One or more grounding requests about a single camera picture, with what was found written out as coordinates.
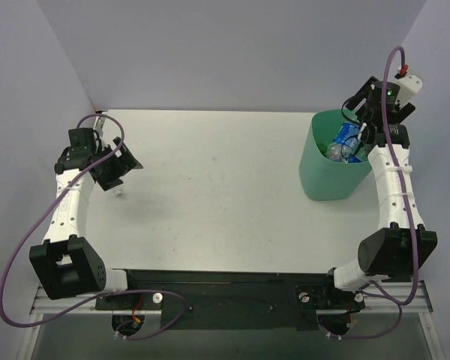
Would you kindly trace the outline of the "aluminium rail right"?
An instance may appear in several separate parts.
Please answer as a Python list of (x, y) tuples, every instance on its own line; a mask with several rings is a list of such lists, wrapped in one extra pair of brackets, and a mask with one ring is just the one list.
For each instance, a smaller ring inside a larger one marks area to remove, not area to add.
[[(411, 283), (383, 283), (381, 287), (395, 300), (405, 302), (411, 292)], [(388, 298), (384, 298), (383, 294), (375, 287), (369, 286), (364, 290), (364, 305), (367, 311), (386, 314), (394, 313), (398, 310), (398, 306)], [(428, 295), (428, 289), (424, 281), (418, 282), (418, 287), (413, 297), (413, 300), (403, 306), (404, 313), (432, 313), (434, 311), (433, 305)]]

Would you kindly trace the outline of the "Pepsi bottle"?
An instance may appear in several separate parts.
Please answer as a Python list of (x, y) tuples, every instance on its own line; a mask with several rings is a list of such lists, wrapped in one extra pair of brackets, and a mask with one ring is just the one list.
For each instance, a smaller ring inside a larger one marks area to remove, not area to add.
[(363, 162), (360, 151), (347, 154), (344, 159), (348, 164), (360, 164)]
[(345, 157), (350, 153), (354, 153), (358, 147), (359, 126), (349, 122), (344, 122), (331, 143), (342, 145), (341, 153)]
[(327, 146), (325, 156), (328, 160), (337, 162), (337, 163), (346, 163), (346, 158), (341, 153), (342, 145), (337, 143), (330, 143)]

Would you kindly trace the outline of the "green plastic bottle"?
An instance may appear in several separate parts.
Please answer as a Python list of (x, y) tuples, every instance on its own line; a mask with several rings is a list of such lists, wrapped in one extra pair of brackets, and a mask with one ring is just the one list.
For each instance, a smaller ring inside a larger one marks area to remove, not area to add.
[(318, 144), (317, 147), (318, 147), (320, 153), (321, 153), (323, 156), (326, 156), (326, 155), (327, 155), (328, 147), (327, 147), (326, 145)]

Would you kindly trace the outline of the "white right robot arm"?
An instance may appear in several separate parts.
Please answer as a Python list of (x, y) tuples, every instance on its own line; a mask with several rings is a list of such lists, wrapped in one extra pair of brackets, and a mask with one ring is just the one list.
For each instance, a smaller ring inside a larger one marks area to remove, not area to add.
[(425, 228), (416, 206), (410, 139), (402, 123), (414, 111), (411, 100), (422, 86), (414, 73), (397, 75), (382, 102), (382, 83), (371, 77), (347, 105), (361, 125), (359, 139), (376, 182), (379, 223), (361, 241), (356, 259), (334, 269), (334, 280), (320, 287), (320, 298), (329, 307), (372, 281), (410, 279), (437, 246), (437, 234)]

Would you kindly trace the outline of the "clear unlabelled bottle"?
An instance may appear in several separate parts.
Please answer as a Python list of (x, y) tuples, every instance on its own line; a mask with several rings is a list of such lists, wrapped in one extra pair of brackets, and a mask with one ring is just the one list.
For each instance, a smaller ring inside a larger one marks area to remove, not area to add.
[(113, 187), (109, 192), (119, 200), (123, 200), (126, 197), (125, 186), (123, 184)]

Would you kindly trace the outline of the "green plastic bin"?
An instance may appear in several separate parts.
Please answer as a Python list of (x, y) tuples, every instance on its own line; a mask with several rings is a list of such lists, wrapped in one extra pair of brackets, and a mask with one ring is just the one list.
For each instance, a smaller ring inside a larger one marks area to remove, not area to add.
[(332, 143), (344, 122), (339, 109), (318, 112), (311, 119), (298, 173), (304, 193), (312, 200), (346, 199), (371, 172), (371, 165), (362, 151), (362, 163), (337, 163), (320, 153), (317, 145)]

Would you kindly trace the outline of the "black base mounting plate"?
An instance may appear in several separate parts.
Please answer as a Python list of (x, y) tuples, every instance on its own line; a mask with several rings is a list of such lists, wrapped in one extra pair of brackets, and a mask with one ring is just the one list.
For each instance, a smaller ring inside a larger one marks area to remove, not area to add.
[(217, 271), (127, 271), (130, 295), (98, 299), (99, 311), (113, 311), (117, 326), (147, 311), (160, 311), (161, 325), (176, 315), (175, 330), (311, 331), (325, 320), (339, 334), (365, 307), (357, 292), (336, 289), (332, 275)]

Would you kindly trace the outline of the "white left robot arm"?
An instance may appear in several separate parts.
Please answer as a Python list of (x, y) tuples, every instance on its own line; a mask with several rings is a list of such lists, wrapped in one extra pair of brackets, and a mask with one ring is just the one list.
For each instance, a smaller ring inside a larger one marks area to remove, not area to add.
[(52, 300), (112, 293), (121, 308), (132, 308), (140, 291), (128, 283), (126, 271), (106, 267), (86, 238), (86, 219), (94, 186), (103, 191), (117, 188), (123, 176), (142, 164), (120, 136), (112, 145), (90, 127), (71, 129), (68, 136), (70, 145), (54, 166), (58, 205), (42, 243), (30, 248), (29, 259)]

